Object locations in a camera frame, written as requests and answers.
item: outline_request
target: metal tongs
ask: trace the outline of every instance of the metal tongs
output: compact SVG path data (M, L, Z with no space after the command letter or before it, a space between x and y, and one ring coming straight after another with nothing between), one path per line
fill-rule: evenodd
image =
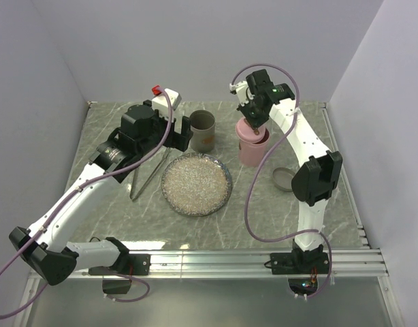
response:
M156 174L158 173L159 169L161 169L161 166L167 160L170 153L171 153L171 148L166 148L165 152L163 153L161 161L157 164L155 169L152 171L150 176L147 178L147 181L142 185L141 189L136 194L135 194L135 192L136 192L136 182L138 180L138 168L136 168L133 171L132 185L131 185L130 194L129 194L129 197L132 200L132 202L135 202L141 196L142 192L144 192L144 190L147 188L148 184L150 184L153 177L155 177Z

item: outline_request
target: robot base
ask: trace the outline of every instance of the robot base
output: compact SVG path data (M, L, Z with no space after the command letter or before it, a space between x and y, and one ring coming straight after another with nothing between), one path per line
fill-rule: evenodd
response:
M323 248L319 245L312 251L302 251L294 242L291 253L271 253L265 267L271 269L273 275L328 274L329 257Z

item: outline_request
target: cable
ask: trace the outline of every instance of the cable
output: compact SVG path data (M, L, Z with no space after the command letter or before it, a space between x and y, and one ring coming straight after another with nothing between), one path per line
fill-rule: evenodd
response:
M131 298L129 300L125 300L125 299L122 299L122 298L115 298L112 295L106 295L107 298L110 298L114 302L121 302L121 303L136 302L136 301L139 301L139 300L142 300L143 298L145 298L148 295L148 293L150 292L150 285L145 280L142 280L140 278L137 278L137 277L134 277L134 276L131 276L131 275L122 275L122 274L115 274L115 273L114 273L114 275L122 277L122 278L130 279L131 281L137 281L138 283L144 284L147 287L147 290L144 294L142 294L141 296L138 296L137 298Z
M35 242L43 232L46 231L47 227L52 223L53 219L58 215L58 213L62 210L62 208L76 195L78 194L80 191L82 191L85 187L96 183L98 181L101 181L102 179L111 177L111 176L115 176L118 174L122 174L123 172L128 172L131 170L134 170L136 168L138 168L139 166L141 166L144 162L146 162L147 160L149 160L153 155L156 154L156 152L163 146L163 144L165 143L165 141L167 140L168 134L170 133L170 129L171 129L171 124L172 124L172 119L173 119L173 108L171 105L171 101L170 101L170 97L168 96L168 94L165 92L164 89L162 89L161 87L157 88L162 94L163 96L165 96L165 99L167 100L167 104L168 104L168 122L167 122L167 128L165 129L165 133L162 136L161 141L159 142L159 144L152 150L150 151L147 155L145 155L143 158L141 158L141 160L131 164L130 166L127 166L125 168L119 169L115 172L109 172L107 174L95 177L93 179L90 179L89 181L86 181L85 183L81 184L78 186L77 189L73 190L72 192L70 192L68 194L68 196L66 196L61 202L59 202L59 204L57 205L57 207L52 211L52 213L50 214L50 216L47 218L47 220L44 222L43 224L43 228L41 230L39 230L38 232L36 232L32 238L30 240L28 240L26 242L25 245L23 245L17 252L16 254L1 268L0 270L0 276L12 265L12 263L23 253L25 252L25 250L33 243ZM40 292L38 292L31 300L27 301L26 304L24 304L23 306L21 306L20 308L18 308L17 310L7 313L5 315L0 315L0 320L12 317L13 315L16 315L17 313L21 312L22 310L26 309L29 305L31 305L33 303L33 301L35 301L37 299L37 297L41 294L41 292L44 290L44 288L46 288L46 286L44 286Z
M269 63L254 63L252 65L248 65L244 68L242 68L233 78L231 84L235 84L236 79L238 78L238 76L245 70L247 70L248 68L252 68L252 67L256 67L256 66L264 66L264 67L271 67L274 69L277 69L278 71L282 72L284 75L286 75L292 82L292 84L294 85L295 88L295 108L298 108L298 105L300 103L300 90L298 88L297 82L293 79L293 77L291 76L290 73L288 73L286 70L284 70L283 68L280 68L278 66L269 64ZM266 239L266 238L262 238L259 237L258 235L256 235L250 227L250 221L248 220L248 207L250 205L250 199L251 199L251 194L253 192L253 187L255 186L257 177L259 176L259 173L261 172L263 166L265 165L265 162L268 160L268 158L274 153L274 151L277 149L277 147L283 143L283 141L285 141L288 137L288 135L293 131L293 129L295 128L295 124L297 123L297 117L298 114L297 112L294 113L293 115L293 121L292 121L292 125L290 126L290 128L286 131L286 133L281 137L281 139L279 141L276 142L275 145L272 146L272 148L265 154L265 156L263 157L261 163L259 164L259 166L256 169L256 173L253 177L253 180L251 182L250 188L248 189L248 193L245 199L245 207L244 207L244 222L245 222L245 227L248 231L248 233L256 240L263 242L263 243L275 243L275 242L281 242L282 240L287 240L288 238L293 238L297 235L301 235L301 234L305 234L305 233L318 233L321 235L321 237L323 238L325 244L327 245L328 248L328 255L329 255L329 272L325 278L324 284L312 295L309 296L309 298L312 298L316 295L318 295L319 293L322 292L322 289L329 283L330 277L332 275L332 248L330 247L330 243L328 241L328 239L325 237L325 235L319 231L319 230L315 230L315 229L309 229L309 230L300 230L298 232L286 235L286 236L282 236L279 238L270 238L270 239Z

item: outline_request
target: white wall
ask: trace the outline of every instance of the white wall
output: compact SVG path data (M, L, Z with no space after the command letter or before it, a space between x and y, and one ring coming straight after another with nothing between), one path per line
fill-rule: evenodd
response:
M0 0L0 266L15 253L12 229L28 227L62 194L85 113L33 4ZM2 276L0 314L18 307L27 272L19 259Z
M418 0L385 0L330 101L368 238L418 327Z
M145 99L156 84L232 99L233 75L263 61L328 101L383 0L33 2L88 100Z

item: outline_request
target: plate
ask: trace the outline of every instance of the plate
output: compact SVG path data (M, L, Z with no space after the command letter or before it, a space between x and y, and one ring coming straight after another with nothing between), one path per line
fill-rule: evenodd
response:
M219 209L233 189L227 167L203 153L188 153L173 160L161 180L162 194L182 215L203 217Z

